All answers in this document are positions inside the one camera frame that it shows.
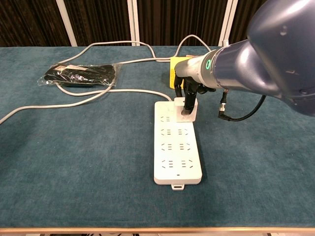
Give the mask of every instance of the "table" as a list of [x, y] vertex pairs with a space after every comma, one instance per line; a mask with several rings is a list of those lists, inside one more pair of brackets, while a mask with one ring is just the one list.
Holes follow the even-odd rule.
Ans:
[[[82, 49], [0, 48], [0, 117], [20, 106], [83, 100], [36, 84]], [[154, 50], [166, 57], [176, 47]], [[146, 47], [93, 47], [73, 63], [148, 57]], [[174, 97], [168, 84], [168, 63], [143, 62], [124, 65], [116, 88]], [[203, 177], [184, 191], [153, 180], [154, 103], [162, 97], [109, 93], [79, 107], [11, 117], [0, 126], [0, 233], [315, 232], [315, 119], [267, 97], [253, 117], [228, 122], [217, 118], [221, 91], [197, 98]], [[232, 91], [226, 114], [247, 114], [259, 98]]]

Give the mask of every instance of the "green led ring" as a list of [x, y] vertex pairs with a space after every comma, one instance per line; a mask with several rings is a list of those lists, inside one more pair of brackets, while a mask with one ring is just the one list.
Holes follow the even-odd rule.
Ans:
[[207, 61], [207, 64], [206, 64], [206, 69], [207, 69], [207, 70], [209, 70], [210, 65], [211, 65], [211, 60], [209, 59], [209, 60]]

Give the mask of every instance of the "dark curtain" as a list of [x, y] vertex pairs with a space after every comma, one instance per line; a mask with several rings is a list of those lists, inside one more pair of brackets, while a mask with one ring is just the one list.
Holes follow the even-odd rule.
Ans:
[[78, 46], [131, 40], [127, 0], [64, 0], [64, 3]]
[[[178, 45], [196, 34], [217, 45], [227, 0], [138, 0], [141, 41], [150, 45]], [[194, 38], [185, 45], [201, 45]]]
[[70, 46], [56, 0], [0, 0], [0, 46]]
[[229, 37], [229, 43], [236, 43], [247, 39], [247, 26], [255, 12], [267, 0], [238, 0]]

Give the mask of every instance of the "white power strip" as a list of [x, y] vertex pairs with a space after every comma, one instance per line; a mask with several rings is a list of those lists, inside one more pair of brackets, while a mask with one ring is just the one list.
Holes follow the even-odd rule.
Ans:
[[174, 102], [155, 103], [154, 181], [183, 190], [200, 183], [202, 171], [192, 122], [175, 120]]

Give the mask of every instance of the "plastic bag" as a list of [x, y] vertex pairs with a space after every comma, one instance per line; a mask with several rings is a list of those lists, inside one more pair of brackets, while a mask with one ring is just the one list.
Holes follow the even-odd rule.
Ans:
[[65, 65], [54, 64], [37, 81], [38, 85], [58, 82], [66, 86], [115, 86], [122, 64], [107, 65]]

